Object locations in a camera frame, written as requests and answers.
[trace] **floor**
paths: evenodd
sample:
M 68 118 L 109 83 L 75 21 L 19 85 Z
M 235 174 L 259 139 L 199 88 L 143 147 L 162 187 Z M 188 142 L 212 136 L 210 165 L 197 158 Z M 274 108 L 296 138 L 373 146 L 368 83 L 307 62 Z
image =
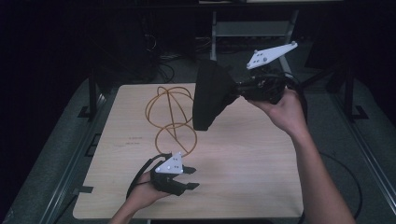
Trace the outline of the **floor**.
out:
M 264 40 L 262 48 L 278 43 Z M 309 41 L 301 43 L 286 56 L 292 73 L 301 81 L 320 72 L 304 67 L 311 46 Z M 230 74 L 234 79 L 244 79 L 247 76 L 246 61 L 251 53 L 252 50 L 242 50 L 219 54 L 218 62 L 220 65 L 232 67 Z M 208 58 L 208 54 L 199 54 L 198 58 Z M 173 82 L 194 82 L 199 60 L 194 62 L 181 58 L 165 64 L 175 71 Z M 170 77 L 171 69 L 168 66 L 162 66 L 162 70 Z M 279 67 L 279 64 L 273 62 L 271 66 Z M 163 83 L 161 74 L 152 83 Z M 396 223 L 396 211 L 389 205 L 392 198 L 387 196 L 395 195 L 392 186 L 396 185 L 396 129 L 376 106 L 371 93 L 358 80 L 355 81 L 354 105 L 360 105 L 369 118 L 349 122 L 339 106 L 343 92 L 327 93 L 327 81 L 328 78 L 324 78 L 305 89 L 309 129 L 319 151 L 323 153 L 323 160 L 352 212 L 359 213 L 358 223 Z M 12 216 L 7 224 L 108 222 L 77 220 L 73 218 L 72 211 L 92 160 L 92 142 L 97 143 L 100 138 L 119 84 L 110 85 L 111 88 L 100 95 L 98 113 L 93 120 L 89 120 L 78 118 L 81 108 L 89 104 L 88 80 L 81 83 L 12 205 Z M 367 153 L 371 153 L 375 161 L 368 160 L 367 158 L 372 157 L 367 157 Z M 378 167 L 383 174 L 376 173 Z M 297 223 L 299 218 L 269 220 L 286 224 Z M 146 223 L 146 220 L 133 220 L 132 223 Z

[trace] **white bracket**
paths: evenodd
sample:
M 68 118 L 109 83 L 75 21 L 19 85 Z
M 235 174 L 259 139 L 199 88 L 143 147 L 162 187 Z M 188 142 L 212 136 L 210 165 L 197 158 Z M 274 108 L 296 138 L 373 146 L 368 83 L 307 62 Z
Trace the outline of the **white bracket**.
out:
M 176 153 L 173 157 L 169 158 L 169 160 L 163 162 L 163 164 L 155 169 L 155 172 L 160 174 L 183 174 L 181 152 Z
M 297 48 L 297 46 L 298 44 L 295 41 L 292 41 L 291 44 L 271 49 L 254 50 L 254 54 L 251 57 L 250 62 L 247 64 L 247 69 L 250 70 L 268 64 L 285 53 L 291 51 L 292 49 Z

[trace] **table top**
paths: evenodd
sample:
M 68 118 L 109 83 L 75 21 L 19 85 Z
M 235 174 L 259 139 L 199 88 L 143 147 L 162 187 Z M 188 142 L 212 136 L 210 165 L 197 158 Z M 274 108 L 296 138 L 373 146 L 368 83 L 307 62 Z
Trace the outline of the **table top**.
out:
M 193 148 L 191 128 L 170 133 L 152 125 L 146 117 L 149 101 L 158 87 L 184 87 L 194 94 L 195 84 L 126 85 L 119 89 L 83 186 L 74 217 L 111 218 L 125 201 L 126 191 L 146 161 L 159 152 L 177 153 Z M 192 100 L 174 89 L 155 102 L 149 119 L 159 127 L 184 122 L 183 109 L 191 117 Z M 298 217 L 303 212 L 300 180 L 290 138 L 260 109 L 238 98 L 215 119 L 207 132 L 196 132 L 196 147 L 183 157 L 183 164 L 197 169 L 180 175 L 181 183 L 196 182 L 195 190 L 171 195 L 138 211 L 134 218 L 261 218 Z

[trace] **black fabric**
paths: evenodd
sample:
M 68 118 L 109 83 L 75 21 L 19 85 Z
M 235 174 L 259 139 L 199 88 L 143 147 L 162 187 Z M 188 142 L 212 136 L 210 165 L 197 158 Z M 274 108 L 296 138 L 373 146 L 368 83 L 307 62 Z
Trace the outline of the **black fabric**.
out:
M 194 130 L 207 131 L 216 116 L 235 101 L 237 97 L 231 95 L 235 85 L 227 71 L 216 62 L 210 60 L 201 62 L 192 107 Z

